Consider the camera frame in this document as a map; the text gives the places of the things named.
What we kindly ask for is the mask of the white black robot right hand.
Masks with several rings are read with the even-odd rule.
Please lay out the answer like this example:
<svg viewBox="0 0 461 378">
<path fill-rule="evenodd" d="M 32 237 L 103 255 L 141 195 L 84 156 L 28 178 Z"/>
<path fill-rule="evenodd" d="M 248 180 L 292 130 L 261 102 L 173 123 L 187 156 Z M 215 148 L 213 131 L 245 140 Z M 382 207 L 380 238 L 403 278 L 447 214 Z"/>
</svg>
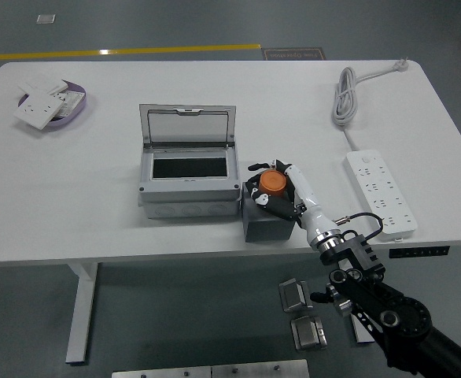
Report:
<svg viewBox="0 0 461 378">
<path fill-rule="evenodd" d="M 255 205 L 283 220 L 296 221 L 306 231 L 310 246 L 316 248 L 341 235 L 336 223 L 324 214 L 310 183 L 297 166 L 275 159 L 250 165 L 248 170 L 257 172 L 245 182 Z M 265 189 L 262 182 L 269 172 L 278 173 L 285 180 L 287 196 L 272 195 Z"/>
</svg>

